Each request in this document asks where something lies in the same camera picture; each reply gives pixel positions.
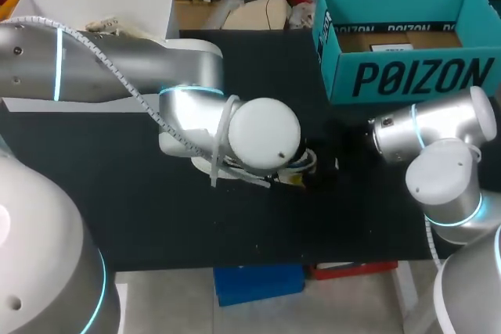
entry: white plastic bag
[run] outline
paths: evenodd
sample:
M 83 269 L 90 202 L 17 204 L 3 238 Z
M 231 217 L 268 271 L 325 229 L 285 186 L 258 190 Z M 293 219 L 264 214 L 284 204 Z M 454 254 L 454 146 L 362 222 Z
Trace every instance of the white plastic bag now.
M 243 5 L 243 0 L 221 0 L 202 29 L 221 29 L 229 13 L 239 8 L 241 5 Z

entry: black cable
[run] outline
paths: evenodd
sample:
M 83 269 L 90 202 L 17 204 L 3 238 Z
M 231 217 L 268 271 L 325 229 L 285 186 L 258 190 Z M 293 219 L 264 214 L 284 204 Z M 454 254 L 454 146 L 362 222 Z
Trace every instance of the black cable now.
M 271 30 L 271 29 L 272 29 L 272 26 L 271 26 L 271 25 L 270 25 L 270 23 L 269 23 L 269 16 L 268 16 L 268 3 L 269 3 L 269 1 L 270 1 L 270 0 L 268 0 L 268 1 L 266 2 L 266 19 L 268 20 L 268 27 L 269 27 L 269 30 Z

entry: white floor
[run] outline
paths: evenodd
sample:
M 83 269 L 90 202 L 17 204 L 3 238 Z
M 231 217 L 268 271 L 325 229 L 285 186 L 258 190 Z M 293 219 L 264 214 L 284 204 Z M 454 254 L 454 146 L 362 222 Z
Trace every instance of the white floor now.
M 434 269 L 412 268 L 419 292 Z M 212 269 L 119 273 L 117 283 L 127 284 L 123 334 L 402 334 L 389 273 L 308 281 L 303 293 L 224 308 Z

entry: white cable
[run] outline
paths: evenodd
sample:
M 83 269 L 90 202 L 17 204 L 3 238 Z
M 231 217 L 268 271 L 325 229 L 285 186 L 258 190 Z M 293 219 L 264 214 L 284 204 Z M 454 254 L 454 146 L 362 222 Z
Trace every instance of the white cable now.
M 433 234 L 431 232 L 431 224 L 426 215 L 424 216 L 424 227 L 426 228 L 426 237 L 428 240 L 428 247 L 430 248 L 431 258 L 438 270 L 442 267 L 442 262 L 438 258 L 437 249 L 435 248 L 435 241 L 433 240 Z
M 201 148 L 198 146 L 194 145 L 192 142 L 188 141 L 182 135 L 177 132 L 171 125 L 165 123 L 164 119 L 160 116 L 158 112 L 156 112 L 149 104 L 148 102 L 144 99 L 144 97 L 141 95 L 141 93 L 138 92 L 138 90 L 130 83 L 127 81 L 125 76 L 114 66 L 114 64 L 109 60 L 106 55 L 101 51 L 99 47 L 97 47 L 90 39 L 85 37 L 82 33 L 79 31 L 76 31 L 75 29 L 72 29 L 71 27 L 68 27 L 67 25 L 64 25 L 62 23 L 58 23 L 57 21 L 49 20 L 44 17 L 40 16 L 22 16 L 22 17 L 14 17 L 12 19 L 7 19 L 2 21 L 1 23 L 32 23 L 35 25 L 43 25 L 46 27 L 51 27 L 53 29 L 60 29 L 64 33 L 70 35 L 80 43 L 82 43 L 85 47 L 87 47 L 94 55 L 97 56 L 97 58 L 103 62 L 103 64 L 110 70 L 110 72 L 124 85 L 124 87 L 127 89 L 127 91 L 135 98 L 138 100 L 139 104 L 141 107 L 150 115 L 150 117 L 155 120 L 155 122 L 161 126 L 161 128 L 166 131 L 169 135 L 171 135 L 175 140 L 181 142 L 189 151 L 194 152 L 197 156 L 201 156 L 208 162 L 211 162 L 210 156 L 208 156 Z M 258 185 L 263 185 L 263 181 L 260 181 L 258 179 L 249 179 L 248 176 L 245 176 L 243 174 L 239 174 L 236 171 L 234 171 L 231 168 L 228 168 L 226 166 L 220 166 L 219 167 L 221 170 L 224 172 L 234 176 L 235 178 L 242 179 L 247 182 L 251 182 L 254 184 Z
M 214 137 L 214 143 L 212 144 L 212 161 L 211 161 L 211 185 L 216 187 L 216 181 L 218 180 L 219 166 L 221 165 L 221 160 L 225 158 L 225 154 L 220 154 L 219 146 L 222 143 L 222 136 L 228 134 L 230 115 L 232 114 L 233 103 L 240 98 L 238 95 L 229 96 L 223 109 L 221 118 L 219 119 L 218 130 L 216 131 L 216 136 Z
M 302 172 L 309 170 L 310 168 L 314 167 L 317 162 L 317 157 L 316 154 L 313 150 L 311 149 L 306 149 L 305 153 L 308 154 L 308 158 L 311 160 L 310 163 L 304 165 L 304 166 L 299 166 L 299 167 L 288 167 L 283 169 L 286 172 L 291 172 L 291 173 L 297 173 L 297 172 Z

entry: robotic arm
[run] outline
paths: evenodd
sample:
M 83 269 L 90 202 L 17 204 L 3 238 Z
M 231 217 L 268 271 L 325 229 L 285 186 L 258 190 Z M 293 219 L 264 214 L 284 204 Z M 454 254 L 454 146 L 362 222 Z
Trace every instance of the robotic arm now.
M 106 102 L 133 95 L 160 125 L 161 150 L 197 157 L 213 178 L 221 168 L 267 185 L 264 177 L 314 159 L 288 106 L 225 95 L 222 53 L 209 42 L 77 32 L 37 17 L 0 24 L 0 41 L 0 81 L 10 83 L 1 97 Z M 141 96 L 152 93 L 160 94 L 160 113 Z

